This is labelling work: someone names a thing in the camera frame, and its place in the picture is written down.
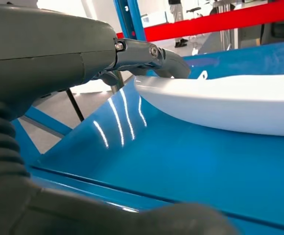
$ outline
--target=black metal rod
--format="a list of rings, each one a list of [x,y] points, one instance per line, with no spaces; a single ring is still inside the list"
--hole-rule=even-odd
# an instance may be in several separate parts
[[[68,97],[70,98],[70,102],[73,104],[73,108],[75,109],[75,111],[78,115],[79,119],[80,119],[80,121],[85,120],[85,118],[83,117],[82,113],[79,108],[78,104],[76,103],[76,99],[74,99],[74,97],[73,97],[73,93],[71,92],[71,90],[68,89],[68,90],[66,91],[66,93],[67,93]]]

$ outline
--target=gray floor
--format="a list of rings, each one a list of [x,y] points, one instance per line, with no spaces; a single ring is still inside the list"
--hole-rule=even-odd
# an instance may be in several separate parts
[[[174,39],[154,43],[159,47],[174,51],[180,56],[192,55],[193,48],[197,49],[199,54],[221,51],[219,32],[187,39],[190,39],[187,46],[182,48],[174,48]],[[83,116],[86,118],[106,102],[111,95],[111,92],[88,93],[75,96],[75,98]],[[51,97],[39,100],[36,102],[35,106],[71,128],[74,128],[80,123],[66,92],[57,93]],[[60,141],[58,137],[33,126],[24,120],[20,119],[20,121],[41,153],[45,153]]]

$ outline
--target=blue metal frame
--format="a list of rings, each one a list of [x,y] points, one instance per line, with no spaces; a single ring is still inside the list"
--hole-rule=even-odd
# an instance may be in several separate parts
[[[45,114],[33,106],[31,106],[31,108],[26,112],[24,117],[26,120],[29,119],[28,121],[33,125],[58,136],[60,138],[63,138],[73,130],[68,126]]]
[[[72,129],[68,126],[33,106],[22,118],[33,125],[60,138],[64,137],[72,131]],[[23,129],[19,120],[14,120],[12,121],[12,124],[14,124],[16,129],[16,140],[20,144],[21,156],[23,158],[26,165],[31,165],[41,156],[40,152],[26,132],[26,130]]]
[[[16,129],[16,140],[20,144],[20,154],[26,165],[30,165],[41,156],[31,138],[22,127],[19,120],[11,122]]]
[[[137,0],[114,0],[113,2],[125,38],[146,41]]]
[[[140,41],[147,41],[137,0],[128,0],[128,4],[137,39]]]
[[[122,33],[125,38],[137,39],[132,32],[134,31],[131,16],[128,11],[128,5],[127,0],[113,0],[116,11],[119,19],[120,26]]]

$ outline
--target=person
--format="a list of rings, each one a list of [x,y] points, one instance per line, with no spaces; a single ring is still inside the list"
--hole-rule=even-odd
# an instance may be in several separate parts
[[[181,0],[168,0],[171,13],[174,15],[174,22],[183,21],[184,14],[182,13]],[[184,38],[175,38],[176,44],[174,47],[185,47],[188,40]]]

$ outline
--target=black shoe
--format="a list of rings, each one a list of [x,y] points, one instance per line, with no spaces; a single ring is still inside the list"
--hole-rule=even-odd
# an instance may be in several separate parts
[[[174,48],[178,48],[178,47],[185,47],[187,46],[187,43],[182,43],[182,42],[177,42],[174,45]]]

